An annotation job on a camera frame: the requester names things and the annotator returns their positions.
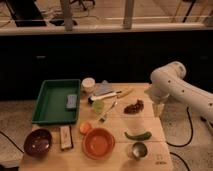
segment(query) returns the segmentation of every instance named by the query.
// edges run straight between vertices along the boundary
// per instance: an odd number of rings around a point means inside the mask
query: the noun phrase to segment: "floor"
[[[61,14],[59,0],[37,0],[47,25],[55,27],[49,21]],[[133,23],[180,23],[183,21],[191,2],[182,0],[135,0]],[[212,10],[212,0],[197,0],[186,22],[201,22]],[[71,5],[73,19],[78,25],[122,24],[125,0],[96,0],[95,6],[86,1],[88,10],[84,11],[78,3]],[[4,2],[0,1],[0,28],[16,27]]]
[[[8,101],[0,102],[0,130],[7,134],[20,148],[26,135],[31,130],[31,116],[35,101]],[[156,115],[161,119],[166,139],[172,144],[185,144],[190,137],[191,130],[185,105],[173,98],[161,105],[156,110]],[[213,170],[213,137],[206,124],[200,120],[200,115],[189,109],[194,136],[192,142],[186,147],[169,146],[170,152],[178,154],[193,171]],[[22,153],[9,141],[0,135],[0,165],[6,170],[15,171]],[[185,171],[186,166],[174,155],[171,155],[174,171]]]

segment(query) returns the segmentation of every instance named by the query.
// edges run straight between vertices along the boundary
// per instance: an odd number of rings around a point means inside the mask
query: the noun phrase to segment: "dark wall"
[[[44,79],[92,76],[97,82],[150,82],[178,60],[185,80],[213,90],[213,31],[0,37],[0,99],[35,99]]]

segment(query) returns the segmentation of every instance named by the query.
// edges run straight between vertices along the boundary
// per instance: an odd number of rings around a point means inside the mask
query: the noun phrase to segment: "brown bowl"
[[[113,150],[115,139],[104,128],[94,128],[89,131],[83,140],[84,153],[95,160],[107,157]]]
[[[24,142],[24,151],[33,157],[44,156],[51,146],[52,136],[46,129],[31,132]]]

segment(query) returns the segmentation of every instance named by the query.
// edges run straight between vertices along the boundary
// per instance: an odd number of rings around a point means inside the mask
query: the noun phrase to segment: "brown food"
[[[142,111],[144,108],[143,101],[137,100],[135,104],[131,104],[124,108],[124,113],[126,114],[135,114]]]

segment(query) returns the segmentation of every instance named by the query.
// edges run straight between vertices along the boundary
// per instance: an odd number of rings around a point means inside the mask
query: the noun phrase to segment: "green vegetable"
[[[127,132],[124,132],[124,134],[128,139],[136,141],[148,140],[152,136],[152,133],[149,131],[139,135],[129,135]]]
[[[95,111],[96,114],[100,115],[104,109],[104,101],[96,100],[92,103],[92,109]]]

